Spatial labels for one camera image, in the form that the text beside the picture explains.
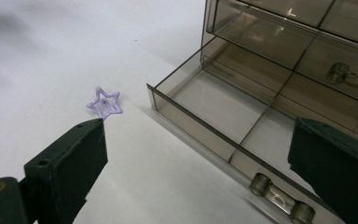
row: plastic star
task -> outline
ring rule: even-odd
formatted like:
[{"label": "plastic star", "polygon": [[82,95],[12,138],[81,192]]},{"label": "plastic star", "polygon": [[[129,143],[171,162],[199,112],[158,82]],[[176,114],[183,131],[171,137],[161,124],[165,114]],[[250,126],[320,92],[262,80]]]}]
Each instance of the plastic star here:
[{"label": "plastic star", "polygon": [[[95,88],[95,94],[97,98],[86,105],[87,108],[96,110],[98,112],[98,116],[100,116],[101,119],[105,120],[109,115],[111,114],[121,114],[123,113],[123,110],[121,107],[117,104],[118,96],[120,95],[119,91],[115,91],[112,93],[106,93],[101,87]],[[109,104],[108,98],[113,98],[113,103]],[[96,106],[98,103],[101,103],[103,105],[103,109]]]}]

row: white surface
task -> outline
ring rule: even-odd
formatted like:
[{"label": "white surface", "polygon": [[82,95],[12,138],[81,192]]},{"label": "white surface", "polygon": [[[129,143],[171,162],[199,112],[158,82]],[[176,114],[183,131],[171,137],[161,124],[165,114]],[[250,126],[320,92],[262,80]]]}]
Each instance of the white surface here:
[{"label": "white surface", "polygon": [[121,91],[109,163],[76,223],[269,223],[234,182],[164,129],[145,83],[200,46],[203,0],[0,0],[0,177],[79,122],[94,88]]}]

